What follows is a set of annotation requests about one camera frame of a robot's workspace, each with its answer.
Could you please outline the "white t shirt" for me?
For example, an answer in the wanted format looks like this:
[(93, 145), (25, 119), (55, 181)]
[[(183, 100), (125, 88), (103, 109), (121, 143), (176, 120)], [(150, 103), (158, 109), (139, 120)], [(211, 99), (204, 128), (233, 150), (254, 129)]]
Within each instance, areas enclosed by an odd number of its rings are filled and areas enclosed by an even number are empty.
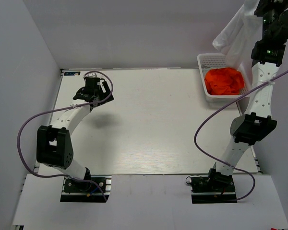
[(227, 66), (237, 69), (250, 47), (251, 39), (262, 25), (261, 17), (255, 16), (258, 0), (246, 0), (234, 17), (212, 41), (212, 46), (225, 55)]

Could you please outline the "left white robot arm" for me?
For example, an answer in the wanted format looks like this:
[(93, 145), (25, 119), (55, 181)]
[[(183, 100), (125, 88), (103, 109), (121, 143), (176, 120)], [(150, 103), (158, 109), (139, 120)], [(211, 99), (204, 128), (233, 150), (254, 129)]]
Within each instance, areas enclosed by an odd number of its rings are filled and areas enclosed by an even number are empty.
[(74, 159), (71, 136), (80, 122), (95, 107), (114, 100), (111, 89), (104, 78), (85, 77), (85, 85), (72, 99), (71, 108), (49, 126), (41, 126), (37, 131), (36, 160), (76, 179), (75, 185), (81, 191), (91, 188), (92, 179), (88, 168)]

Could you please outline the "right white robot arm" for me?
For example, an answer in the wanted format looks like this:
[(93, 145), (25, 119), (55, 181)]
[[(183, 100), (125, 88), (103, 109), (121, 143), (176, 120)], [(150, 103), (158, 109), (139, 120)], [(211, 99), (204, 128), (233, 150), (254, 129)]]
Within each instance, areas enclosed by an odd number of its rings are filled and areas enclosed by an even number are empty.
[(210, 169), (208, 187), (220, 190), (230, 183), (234, 167), (244, 152), (275, 128), (271, 115), (272, 80), (282, 64), (288, 40), (288, 0), (246, 0), (235, 16), (214, 39), (215, 49), (226, 64), (238, 67), (252, 36), (262, 28), (262, 38), (252, 49), (252, 88), (247, 109), (230, 127), (230, 143)]

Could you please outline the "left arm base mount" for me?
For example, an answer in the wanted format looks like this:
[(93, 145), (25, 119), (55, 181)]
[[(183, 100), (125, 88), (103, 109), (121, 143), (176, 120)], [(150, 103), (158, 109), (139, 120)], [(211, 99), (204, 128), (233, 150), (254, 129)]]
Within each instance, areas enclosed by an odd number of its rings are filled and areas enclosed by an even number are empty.
[(60, 202), (62, 203), (105, 203), (111, 191), (111, 175), (91, 176), (91, 180), (98, 184), (105, 195), (103, 197), (99, 188), (91, 183), (78, 183), (72, 179), (64, 179)]

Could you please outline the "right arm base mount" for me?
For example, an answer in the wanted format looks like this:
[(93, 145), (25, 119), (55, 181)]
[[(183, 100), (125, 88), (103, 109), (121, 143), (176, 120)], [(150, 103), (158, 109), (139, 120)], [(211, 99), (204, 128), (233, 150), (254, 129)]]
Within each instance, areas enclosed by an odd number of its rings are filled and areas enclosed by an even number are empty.
[(237, 203), (236, 189), (232, 178), (229, 183), (215, 184), (208, 181), (208, 176), (192, 175), (186, 178), (186, 184), (191, 187), (193, 204)]

